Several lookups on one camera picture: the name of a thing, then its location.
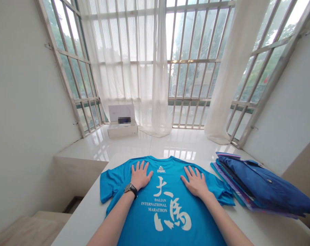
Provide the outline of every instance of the sheer white curtain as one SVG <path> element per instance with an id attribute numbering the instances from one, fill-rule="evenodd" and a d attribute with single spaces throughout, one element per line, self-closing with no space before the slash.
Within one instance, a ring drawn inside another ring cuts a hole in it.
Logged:
<path id="1" fill-rule="evenodd" d="M 204 130 L 218 144 L 230 143 L 226 122 L 231 102 L 251 56 L 269 0 L 237 0 L 234 20 L 213 91 Z"/>
<path id="2" fill-rule="evenodd" d="M 134 104 L 139 130 L 169 134 L 165 1 L 83 0 L 80 8 L 105 113 Z"/>

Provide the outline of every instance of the t-shirt sleeve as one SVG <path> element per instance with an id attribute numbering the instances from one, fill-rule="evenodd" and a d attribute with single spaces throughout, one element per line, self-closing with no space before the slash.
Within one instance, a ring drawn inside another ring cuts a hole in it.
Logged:
<path id="1" fill-rule="evenodd" d="M 122 184 L 125 182 L 129 168 L 131 168 L 130 161 L 122 165 L 103 172 L 100 175 L 100 201 L 107 202 L 111 197 L 115 196 Z"/>
<path id="2" fill-rule="evenodd" d="M 209 191 L 211 191 L 221 205 L 234 206 L 234 196 L 228 184 L 219 180 L 215 175 L 209 173 L 201 167 L 197 167 L 201 173 L 204 173 Z"/>

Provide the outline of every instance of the stack of folded clothes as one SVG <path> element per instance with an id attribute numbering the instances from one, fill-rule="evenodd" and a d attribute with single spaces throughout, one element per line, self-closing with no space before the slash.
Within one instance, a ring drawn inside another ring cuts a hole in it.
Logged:
<path id="1" fill-rule="evenodd" d="M 310 198 L 291 183 L 253 160 L 217 152 L 211 167 L 226 181 L 242 206 L 251 211 L 278 214 L 297 219 L 310 214 Z"/>

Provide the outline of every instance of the marathon t-shirt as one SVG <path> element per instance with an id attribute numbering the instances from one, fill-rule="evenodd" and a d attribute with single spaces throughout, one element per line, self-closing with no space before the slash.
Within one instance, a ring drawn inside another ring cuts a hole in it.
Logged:
<path id="1" fill-rule="evenodd" d="M 118 245 L 226 245 L 214 219 L 201 199 L 192 195 L 182 182 L 184 167 L 204 173 L 209 190 L 221 205 L 235 205 L 230 187 L 193 163 L 173 156 L 130 159 L 100 176 L 100 200 L 113 197 L 106 215 L 113 209 L 131 180 L 131 166 L 149 162 L 147 174 L 154 174 L 148 185 L 138 192 L 126 218 Z"/>

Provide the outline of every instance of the cardboard box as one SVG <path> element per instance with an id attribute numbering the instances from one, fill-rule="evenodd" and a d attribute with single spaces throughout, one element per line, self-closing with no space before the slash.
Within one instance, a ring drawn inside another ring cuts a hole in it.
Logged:
<path id="1" fill-rule="evenodd" d="M 130 105 L 108 106 L 110 113 L 110 124 L 107 132 L 109 138 L 126 137 L 138 134 L 138 126 L 135 118 L 135 107 Z M 119 117 L 131 117 L 131 124 L 119 124 Z"/>

